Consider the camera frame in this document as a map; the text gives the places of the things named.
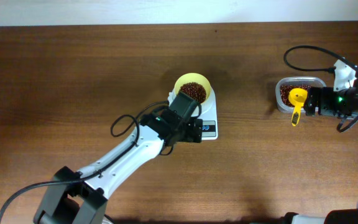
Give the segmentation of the yellow plastic bowl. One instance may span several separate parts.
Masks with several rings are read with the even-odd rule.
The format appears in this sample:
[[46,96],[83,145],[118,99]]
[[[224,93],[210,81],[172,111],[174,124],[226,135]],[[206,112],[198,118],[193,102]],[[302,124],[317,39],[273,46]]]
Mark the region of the yellow plastic bowl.
[[186,83],[196,82],[202,85],[204,88],[211,88],[210,82],[206,77],[199,73],[187,73],[182,75],[175,83],[174,92],[178,94],[180,92],[180,87]]

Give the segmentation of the small yellow scoop bowl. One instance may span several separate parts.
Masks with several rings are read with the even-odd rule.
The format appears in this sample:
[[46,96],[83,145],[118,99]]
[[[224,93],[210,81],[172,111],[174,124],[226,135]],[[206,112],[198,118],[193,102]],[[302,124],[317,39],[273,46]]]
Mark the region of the small yellow scoop bowl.
[[288,100],[294,106],[291,117],[292,126],[296,126],[300,121],[301,109],[307,99],[308,92],[302,88],[294,88],[289,92]]

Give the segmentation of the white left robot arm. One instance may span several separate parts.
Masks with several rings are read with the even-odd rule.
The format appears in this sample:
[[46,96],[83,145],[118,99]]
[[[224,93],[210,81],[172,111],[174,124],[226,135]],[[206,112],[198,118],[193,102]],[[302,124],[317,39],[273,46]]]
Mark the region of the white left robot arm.
[[34,215],[34,223],[102,223],[114,191],[140,166],[177,142],[201,142],[199,108],[164,106],[135,122],[135,130],[96,162],[74,172],[62,167]]

